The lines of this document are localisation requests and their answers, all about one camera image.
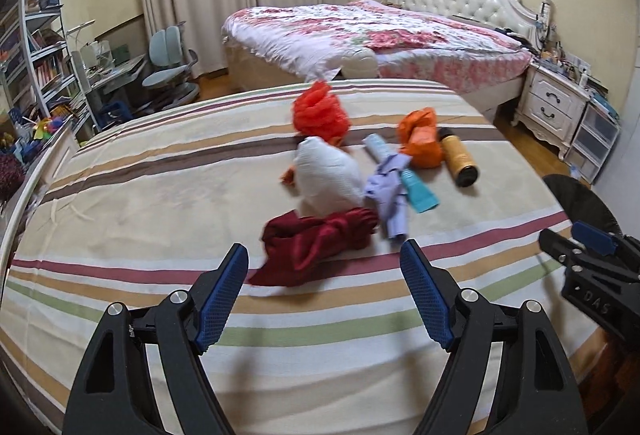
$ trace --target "bed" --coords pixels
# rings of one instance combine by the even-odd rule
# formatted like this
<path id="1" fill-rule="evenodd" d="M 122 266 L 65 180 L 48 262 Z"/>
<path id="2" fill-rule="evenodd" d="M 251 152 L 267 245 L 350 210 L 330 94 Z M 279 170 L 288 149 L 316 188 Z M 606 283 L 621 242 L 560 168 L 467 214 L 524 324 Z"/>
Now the bed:
<path id="1" fill-rule="evenodd" d="M 409 230 L 438 267 L 492 301 L 542 303 L 580 377 L 602 345 L 591 320 L 562 301 L 560 266 L 541 254 L 544 227 L 567 220 L 523 157 L 481 114 L 429 81 L 333 81 L 353 126 L 346 138 L 363 176 L 361 144 L 390 142 L 409 111 L 436 109 L 481 170 L 458 190 L 446 169 L 421 173 L 441 204 L 409 214 Z M 290 104 L 308 84 L 222 97 L 137 119 L 101 133 L 60 168 L 9 269 L 0 307 L 0 356 L 37 415 L 60 433 L 82 353 L 103 310 L 157 304 L 214 269 L 234 242 L 250 268 L 264 261 L 260 234 L 301 208 L 279 183 L 296 147 Z M 207 376 L 239 434 L 408 435 L 446 362 L 431 341 L 378 233 L 366 251 L 322 265 L 297 288 L 244 285 Z M 496 345 L 476 410 L 489 412 Z M 181 433 L 158 351 L 148 352 L 165 428 Z"/>
<path id="2" fill-rule="evenodd" d="M 520 94 L 528 52 L 504 36 L 494 39 L 504 38 L 505 47 L 487 49 L 486 42 L 477 40 L 479 33 L 490 32 L 488 28 L 501 27 L 535 42 L 536 14 L 519 0 L 389 2 L 399 9 L 361 0 L 346 8 L 319 5 L 240 11 L 222 29 L 232 80 L 243 90 L 253 90 L 317 78 L 431 79 L 455 89 L 489 120 L 498 105 Z M 342 12 L 338 16 L 343 20 L 327 25 L 336 19 L 336 11 Z M 371 13 L 383 14 L 384 24 L 368 19 Z M 297 27 L 289 24 L 296 19 Z M 365 27 L 363 20 L 370 26 Z M 429 25 L 431 35 L 448 38 L 453 27 L 469 38 L 465 42 L 465 35 L 459 33 L 451 44 L 422 43 L 414 49 L 402 40 L 400 49 L 383 49 L 375 39 L 362 39 L 368 29 L 384 34 L 383 30 L 409 27 L 419 33 L 425 28 L 422 25 Z"/>

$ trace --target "wooden floor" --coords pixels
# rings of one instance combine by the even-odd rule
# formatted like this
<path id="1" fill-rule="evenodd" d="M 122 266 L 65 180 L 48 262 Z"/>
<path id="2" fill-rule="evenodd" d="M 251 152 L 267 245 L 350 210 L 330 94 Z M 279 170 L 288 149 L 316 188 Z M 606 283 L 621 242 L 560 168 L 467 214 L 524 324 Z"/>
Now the wooden floor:
<path id="1" fill-rule="evenodd" d="M 200 85 L 200 97 L 198 100 L 215 99 L 224 95 L 237 94 L 229 76 L 215 76 L 208 74 L 198 78 Z M 558 159 L 558 148 L 545 142 L 539 142 L 533 134 L 520 123 L 515 128 L 510 125 L 513 116 L 513 108 L 503 108 L 495 118 L 495 127 L 502 132 L 511 144 L 533 166 L 539 176 L 543 177 L 551 173 L 569 174 L 569 167 Z"/>

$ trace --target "yellow bottle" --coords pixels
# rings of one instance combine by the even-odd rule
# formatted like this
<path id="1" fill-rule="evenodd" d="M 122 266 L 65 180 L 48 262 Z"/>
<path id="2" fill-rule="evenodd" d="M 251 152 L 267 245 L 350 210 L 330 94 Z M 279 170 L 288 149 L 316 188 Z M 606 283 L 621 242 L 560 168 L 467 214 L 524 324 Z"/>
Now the yellow bottle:
<path id="1" fill-rule="evenodd" d="M 442 145 L 444 153 L 444 161 L 447 168 L 459 188 L 468 188 L 473 185 L 480 176 L 480 170 L 469 155 L 460 137 L 454 135 L 449 128 L 440 128 L 438 130 L 438 138 Z"/>

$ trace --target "drawer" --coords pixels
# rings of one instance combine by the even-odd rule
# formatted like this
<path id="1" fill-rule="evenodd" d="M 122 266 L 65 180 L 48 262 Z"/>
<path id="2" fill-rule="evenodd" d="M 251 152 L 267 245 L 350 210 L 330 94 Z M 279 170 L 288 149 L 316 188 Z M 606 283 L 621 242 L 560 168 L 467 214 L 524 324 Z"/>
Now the drawer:
<path id="1" fill-rule="evenodd" d="M 545 76 L 535 76 L 531 92 L 566 115 L 571 115 L 572 108 L 580 105 L 577 95 L 565 92 Z"/>
<path id="2" fill-rule="evenodd" d="M 524 113 L 529 118 L 540 123 L 560 140 L 564 140 L 573 128 L 571 118 L 534 94 L 529 94 Z"/>

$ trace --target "gray chair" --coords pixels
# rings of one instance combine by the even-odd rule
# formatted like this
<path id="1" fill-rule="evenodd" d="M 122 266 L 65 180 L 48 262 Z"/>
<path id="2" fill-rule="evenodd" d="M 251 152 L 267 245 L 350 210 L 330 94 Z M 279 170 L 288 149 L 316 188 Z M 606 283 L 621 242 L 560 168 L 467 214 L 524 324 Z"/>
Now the gray chair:
<path id="1" fill-rule="evenodd" d="M 198 55 L 188 49 L 183 53 L 182 26 L 171 26 L 156 32 L 149 42 L 149 59 L 158 71 L 142 81 L 142 86 L 149 90 L 153 100 L 138 110 L 167 110 L 182 104 L 193 102 L 200 93 L 200 87 L 188 82 L 191 67 L 198 62 Z"/>

